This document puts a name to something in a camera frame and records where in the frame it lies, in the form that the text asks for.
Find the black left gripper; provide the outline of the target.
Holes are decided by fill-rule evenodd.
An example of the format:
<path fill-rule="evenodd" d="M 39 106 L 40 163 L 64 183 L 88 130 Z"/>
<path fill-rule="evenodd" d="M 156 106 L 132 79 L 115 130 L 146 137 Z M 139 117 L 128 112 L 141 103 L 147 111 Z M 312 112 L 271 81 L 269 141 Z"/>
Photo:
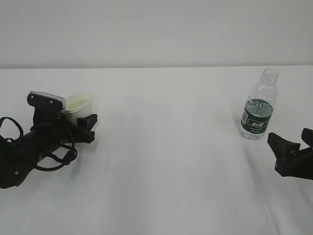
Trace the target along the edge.
<path fill-rule="evenodd" d="M 29 150 L 32 152 L 52 152 L 62 144 L 92 143 L 95 132 L 92 128 L 98 121 L 98 115 L 78 118 L 77 124 L 68 120 L 65 114 L 54 117 L 33 117 L 33 126 L 29 132 Z"/>

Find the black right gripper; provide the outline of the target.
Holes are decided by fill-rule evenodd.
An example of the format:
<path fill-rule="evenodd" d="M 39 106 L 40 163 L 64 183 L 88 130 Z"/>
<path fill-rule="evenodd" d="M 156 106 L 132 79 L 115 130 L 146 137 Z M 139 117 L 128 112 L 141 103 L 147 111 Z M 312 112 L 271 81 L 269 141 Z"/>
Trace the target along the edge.
<path fill-rule="evenodd" d="M 313 130 L 304 128 L 301 139 L 310 148 L 313 147 Z M 275 171 L 282 177 L 313 179 L 313 151 L 300 150 L 300 144 L 288 141 L 271 132 L 268 134 L 268 145 L 276 157 Z"/>

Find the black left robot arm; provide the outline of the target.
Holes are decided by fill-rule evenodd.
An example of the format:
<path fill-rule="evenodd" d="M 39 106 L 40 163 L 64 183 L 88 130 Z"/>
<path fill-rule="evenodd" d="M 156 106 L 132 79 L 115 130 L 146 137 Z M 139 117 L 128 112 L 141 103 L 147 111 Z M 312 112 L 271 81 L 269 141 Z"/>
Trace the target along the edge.
<path fill-rule="evenodd" d="M 24 133 L 22 127 L 10 118 L 20 134 L 17 139 L 0 139 L 0 187 L 19 186 L 33 170 L 52 172 L 76 160 L 77 143 L 92 143 L 92 128 L 98 115 L 78 118 L 72 123 L 64 114 L 39 119 Z"/>

